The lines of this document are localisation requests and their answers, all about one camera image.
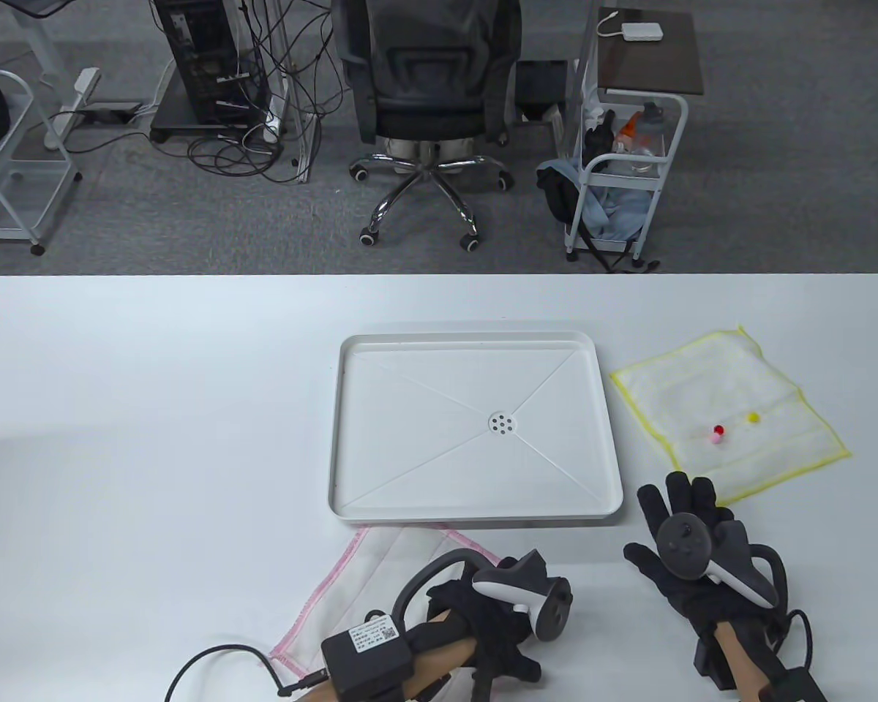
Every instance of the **water bottle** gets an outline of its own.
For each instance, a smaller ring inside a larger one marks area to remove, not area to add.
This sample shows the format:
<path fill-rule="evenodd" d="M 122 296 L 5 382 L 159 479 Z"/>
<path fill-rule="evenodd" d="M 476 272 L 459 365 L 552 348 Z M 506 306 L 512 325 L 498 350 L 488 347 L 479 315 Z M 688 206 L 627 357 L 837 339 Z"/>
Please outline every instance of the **water bottle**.
<path fill-rule="evenodd" d="M 667 155 L 664 144 L 664 111 L 656 103 L 644 103 L 644 111 L 637 118 L 634 137 L 631 140 L 631 154 L 639 156 Z M 659 172 L 656 164 L 633 163 L 631 168 L 636 175 L 656 178 Z"/>

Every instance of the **tray rim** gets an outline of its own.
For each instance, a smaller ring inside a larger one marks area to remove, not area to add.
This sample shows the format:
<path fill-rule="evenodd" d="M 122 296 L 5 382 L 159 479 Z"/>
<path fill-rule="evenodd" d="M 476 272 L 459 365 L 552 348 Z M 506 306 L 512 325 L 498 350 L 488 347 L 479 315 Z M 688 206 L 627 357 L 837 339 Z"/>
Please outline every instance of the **tray rim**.
<path fill-rule="evenodd" d="M 481 339 L 482 341 L 513 341 L 522 338 L 523 341 L 563 341 L 567 344 L 580 344 L 584 347 L 586 353 L 594 361 L 593 375 L 593 395 L 596 399 L 596 412 L 602 414 L 604 412 L 607 424 L 607 438 L 609 438 L 609 447 L 607 447 L 607 457 L 609 457 L 609 466 L 606 470 L 610 473 L 610 480 L 614 483 L 612 486 L 613 494 L 617 495 L 617 499 L 609 503 L 607 509 L 597 514 L 580 513 L 580 514 L 515 514 L 508 516 L 492 515 L 492 516 L 475 516 L 468 517 L 452 517 L 452 518 L 433 518 L 433 517 L 416 517 L 409 514 L 402 514 L 396 517 L 383 518 L 357 518 L 350 517 L 336 506 L 335 502 L 335 478 L 337 473 L 338 461 L 338 440 L 339 440 L 339 421 L 341 420 L 342 410 L 342 388 L 343 378 L 345 378 L 345 360 L 352 348 L 357 347 L 365 342 L 385 342 L 385 344 L 396 344 L 409 337 L 416 337 L 423 342 L 449 341 L 452 339 L 469 339 L 472 342 Z M 623 504 L 623 481 L 620 479 L 620 465 L 618 464 L 618 452 L 614 445 L 614 432 L 612 431 L 612 418 L 610 417 L 609 408 L 607 408 L 607 396 L 605 393 L 605 382 L 602 378 L 602 368 L 599 363 L 599 351 L 592 336 L 588 332 L 572 325 L 507 325 L 506 328 L 488 328 L 482 331 L 479 328 L 467 328 L 467 330 L 432 330 L 423 331 L 422 328 L 412 327 L 409 330 L 403 328 L 392 328 L 390 331 L 378 330 L 370 332 L 359 332 L 349 335 L 342 341 L 339 347 L 338 358 L 338 375 L 335 389 L 335 405 L 332 417 L 332 433 L 331 433 L 331 449 L 329 449 L 329 487 L 328 502 L 329 510 L 335 517 L 346 524 L 352 525 L 389 525 L 389 524 L 488 524 L 489 522 L 552 522 L 553 524 L 562 524 L 567 521 L 603 521 L 603 519 L 612 517 L 620 509 Z"/>

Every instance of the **black stand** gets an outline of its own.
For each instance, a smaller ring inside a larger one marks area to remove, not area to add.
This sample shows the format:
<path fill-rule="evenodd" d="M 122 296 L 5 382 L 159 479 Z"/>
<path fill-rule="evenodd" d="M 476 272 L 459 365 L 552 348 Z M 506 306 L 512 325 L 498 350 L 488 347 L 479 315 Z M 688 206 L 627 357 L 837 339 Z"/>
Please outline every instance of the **black stand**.
<path fill-rule="evenodd" d="M 241 136 L 254 126 L 252 113 L 241 114 L 239 124 L 202 124 L 195 117 L 179 71 L 173 71 L 169 84 L 149 126 L 149 139 L 162 144 L 171 137 Z"/>

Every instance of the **chrome chair leg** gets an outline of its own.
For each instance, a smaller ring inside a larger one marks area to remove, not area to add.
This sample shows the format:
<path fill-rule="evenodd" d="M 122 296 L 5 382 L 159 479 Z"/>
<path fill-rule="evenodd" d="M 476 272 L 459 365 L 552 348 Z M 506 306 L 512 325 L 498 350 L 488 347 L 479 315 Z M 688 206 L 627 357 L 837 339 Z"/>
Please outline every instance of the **chrome chair leg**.
<path fill-rule="evenodd" d="M 475 223 L 475 214 L 472 212 L 472 208 L 462 200 L 459 194 L 455 192 L 455 188 L 449 184 L 449 181 L 447 181 L 441 173 L 433 171 L 432 180 L 435 181 L 439 190 L 442 190 L 446 197 L 449 198 L 449 202 L 451 202 L 456 210 L 459 211 L 459 214 L 462 215 L 462 219 L 465 220 L 465 223 L 471 227 L 472 233 L 468 236 L 477 238 L 479 236 L 479 227 L 477 227 L 477 224 Z"/>
<path fill-rule="evenodd" d="M 468 158 L 458 158 L 454 161 L 442 161 L 440 164 L 435 165 L 435 169 L 439 171 L 444 170 L 455 170 L 455 168 L 464 168 L 468 166 L 497 166 L 499 170 L 507 171 L 507 166 L 500 161 L 496 160 L 496 158 L 492 158 L 490 156 L 469 156 Z"/>
<path fill-rule="evenodd" d="M 363 166 L 403 166 L 416 170 L 416 161 L 411 161 L 407 158 L 396 158 L 388 154 L 365 154 L 352 163 L 348 169 L 354 171 L 356 168 Z"/>
<path fill-rule="evenodd" d="M 399 200 L 399 198 L 409 190 L 413 185 L 417 184 L 423 178 L 422 173 L 411 173 L 406 178 L 403 179 L 402 183 L 391 190 L 386 197 L 383 198 L 380 202 L 378 202 L 378 207 L 375 207 L 375 211 L 371 215 L 371 224 L 368 224 L 368 232 L 371 234 L 376 234 L 380 230 L 380 224 L 383 221 L 383 218 L 386 217 L 386 214 L 390 211 L 390 208 L 393 207 L 395 202 Z"/>

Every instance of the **white towel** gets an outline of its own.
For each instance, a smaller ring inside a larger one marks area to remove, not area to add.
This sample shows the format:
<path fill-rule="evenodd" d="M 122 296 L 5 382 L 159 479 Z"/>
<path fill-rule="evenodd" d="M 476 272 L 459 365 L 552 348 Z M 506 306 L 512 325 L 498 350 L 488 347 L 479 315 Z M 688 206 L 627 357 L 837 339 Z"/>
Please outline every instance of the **white towel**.
<path fill-rule="evenodd" d="M 723 505 L 851 456 L 741 328 L 636 363 L 612 380 L 674 468 L 710 478 Z M 716 425 L 724 428 L 717 444 Z"/>

